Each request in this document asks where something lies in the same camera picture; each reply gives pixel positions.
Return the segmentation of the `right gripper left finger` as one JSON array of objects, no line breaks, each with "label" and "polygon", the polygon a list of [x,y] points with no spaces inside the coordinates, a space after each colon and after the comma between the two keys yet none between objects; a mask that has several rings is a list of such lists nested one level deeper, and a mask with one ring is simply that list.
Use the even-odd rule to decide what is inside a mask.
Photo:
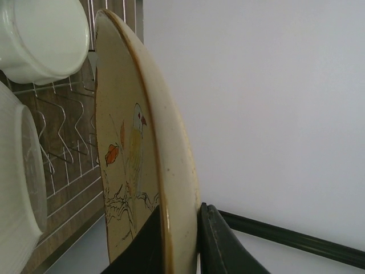
[{"label": "right gripper left finger", "polygon": [[151,213],[128,248],[102,274],[164,273],[160,207]]}]

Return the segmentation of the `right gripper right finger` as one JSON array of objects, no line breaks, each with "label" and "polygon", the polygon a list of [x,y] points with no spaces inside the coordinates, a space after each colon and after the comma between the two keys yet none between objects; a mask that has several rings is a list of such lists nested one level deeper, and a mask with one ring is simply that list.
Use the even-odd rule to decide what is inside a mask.
[{"label": "right gripper right finger", "polygon": [[200,208],[201,273],[268,273],[241,244],[217,208]]}]

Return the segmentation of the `bird painted round plate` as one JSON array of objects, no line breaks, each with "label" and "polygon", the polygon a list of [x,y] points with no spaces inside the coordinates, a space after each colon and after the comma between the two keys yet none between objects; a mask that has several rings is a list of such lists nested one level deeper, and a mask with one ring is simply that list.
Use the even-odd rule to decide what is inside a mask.
[{"label": "bird painted round plate", "polygon": [[152,55],[115,13],[95,19],[95,126],[109,261],[160,207],[164,273],[195,273],[200,195],[184,123]]}]

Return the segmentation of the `patterned round plate orange rim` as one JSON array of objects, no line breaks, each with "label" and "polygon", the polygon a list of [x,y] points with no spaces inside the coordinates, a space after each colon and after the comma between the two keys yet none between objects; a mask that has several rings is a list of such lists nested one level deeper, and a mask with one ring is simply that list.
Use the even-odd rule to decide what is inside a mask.
[{"label": "patterned round plate orange rim", "polygon": [[34,119],[1,84],[1,273],[21,273],[46,228],[46,183]]}]

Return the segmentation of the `metal wire dish rack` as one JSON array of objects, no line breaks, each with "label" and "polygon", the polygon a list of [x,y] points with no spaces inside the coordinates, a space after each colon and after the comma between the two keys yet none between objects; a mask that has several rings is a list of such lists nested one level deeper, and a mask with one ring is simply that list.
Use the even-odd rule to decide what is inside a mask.
[{"label": "metal wire dish rack", "polygon": [[45,273],[103,215],[95,135],[96,54],[90,43],[79,71],[37,86],[4,83],[34,117],[46,179],[47,228],[23,268]]}]

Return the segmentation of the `white scalloped bowl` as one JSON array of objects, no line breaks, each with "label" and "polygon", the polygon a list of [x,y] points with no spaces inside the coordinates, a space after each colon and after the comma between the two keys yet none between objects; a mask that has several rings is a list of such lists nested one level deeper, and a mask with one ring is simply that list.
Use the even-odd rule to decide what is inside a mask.
[{"label": "white scalloped bowl", "polygon": [[1,1],[1,71],[45,85],[76,73],[90,45],[80,1]]}]

